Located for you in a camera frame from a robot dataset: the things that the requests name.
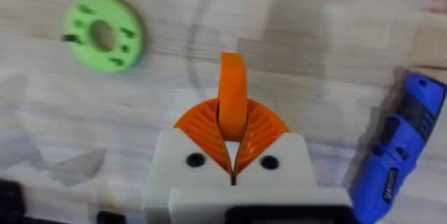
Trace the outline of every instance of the black label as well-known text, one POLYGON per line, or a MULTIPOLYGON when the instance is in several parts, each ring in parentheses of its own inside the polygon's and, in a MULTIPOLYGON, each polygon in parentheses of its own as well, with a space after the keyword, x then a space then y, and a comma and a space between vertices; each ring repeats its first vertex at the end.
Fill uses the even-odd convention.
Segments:
POLYGON ((386 179, 385 188, 383 190, 382 198, 386 203, 390 204, 393 200, 394 187, 397 180, 397 168, 392 168, 388 171, 388 178, 386 179))
POLYGON ((396 113, 403 117, 425 142, 428 140, 437 118, 419 100, 410 94, 405 95, 396 113))

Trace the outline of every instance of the blue power tool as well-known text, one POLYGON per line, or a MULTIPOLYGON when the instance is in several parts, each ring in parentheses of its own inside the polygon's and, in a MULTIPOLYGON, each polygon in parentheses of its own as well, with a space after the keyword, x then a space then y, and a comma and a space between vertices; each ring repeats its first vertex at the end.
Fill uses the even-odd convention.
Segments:
POLYGON ((406 176, 416 167, 436 123, 446 86, 422 75, 405 79, 404 96, 387 117, 380 142, 373 146, 352 192, 354 214, 363 224, 384 217, 406 176))

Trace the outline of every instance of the green 3d printed ring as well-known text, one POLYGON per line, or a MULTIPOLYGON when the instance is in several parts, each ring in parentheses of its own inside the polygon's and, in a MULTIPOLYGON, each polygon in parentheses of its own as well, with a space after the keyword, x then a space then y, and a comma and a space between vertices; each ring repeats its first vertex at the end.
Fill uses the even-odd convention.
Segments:
POLYGON ((92 68, 119 72, 131 67, 142 53, 142 29, 131 9, 118 0, 79 0, 66 16, 65 35, 76 57, 92 68), (105 22, 115 35, 110 50, 92 36, 93 25, 105 22))

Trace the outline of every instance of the orange ridged part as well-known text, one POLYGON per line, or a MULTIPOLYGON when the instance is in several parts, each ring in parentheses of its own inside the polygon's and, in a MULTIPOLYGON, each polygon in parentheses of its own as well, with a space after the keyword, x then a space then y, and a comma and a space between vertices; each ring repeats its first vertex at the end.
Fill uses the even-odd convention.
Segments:
POLYGON ((279 136, 288 133, 286 124, 266 106, 248 100, 248 125, 237 151, 234 174, 239 174, 279 136))
POLYGON ((232 53, 221 55, 219 98, 191 108, 174 128, 183 130, 232 181, 279 136, 289 132, 275 113, 247 98, 244 62, 240 54, 232 53), (241 142, 234 171, 224 140, 241 142))
POLYGON ((230 156, 217 126, 218 102, 215 98, 194 106, 177 121, 174 128, 182 129, 205 153, 231 174, 230 156))
POLYGON ((221 53, 218 124, 224 140, 240 141, 247 127, 247 73, 242 56, 221 53))

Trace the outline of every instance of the light wooden surface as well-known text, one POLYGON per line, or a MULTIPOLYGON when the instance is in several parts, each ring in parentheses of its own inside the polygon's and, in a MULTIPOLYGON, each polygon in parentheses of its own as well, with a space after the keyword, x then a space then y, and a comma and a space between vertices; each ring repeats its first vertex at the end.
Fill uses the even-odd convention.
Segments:
MULTIPOLYGON (((447 81, 444 0, 125 0, 147 52, 122 74, 59 41, 72 1, 0 0, 0 177, 58 216, 141 216, 159 131, 217 95, 220 51, 244 55, 250 97, 306 137, 324 186, 351 185, 405 69, 447 81)), ((444 118, 384 223, 445 223, 444 118)))

